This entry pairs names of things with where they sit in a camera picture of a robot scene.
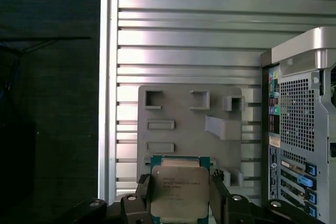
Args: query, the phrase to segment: mesh panel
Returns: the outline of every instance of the mesh panel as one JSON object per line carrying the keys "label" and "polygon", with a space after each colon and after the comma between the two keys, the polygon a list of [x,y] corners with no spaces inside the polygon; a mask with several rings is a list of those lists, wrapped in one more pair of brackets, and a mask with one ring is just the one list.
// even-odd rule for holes
{"label": "mesh panel", "polygon": [[291,159],[291,160],[294,160],[298,163],[301,163],[301,164],[305,164],[306,163],[306,158],[305,157],[302,157],[300,155],[297,155],[297,154],[294,154],[292,152],[287,152],[285,150],[282,150],[281,152],[282,156],[288,158],[288,159]]}
{"label": "mesh panel", "polygon": [[308,79],[280,84],[281,141],[314,151],[314,94]]}

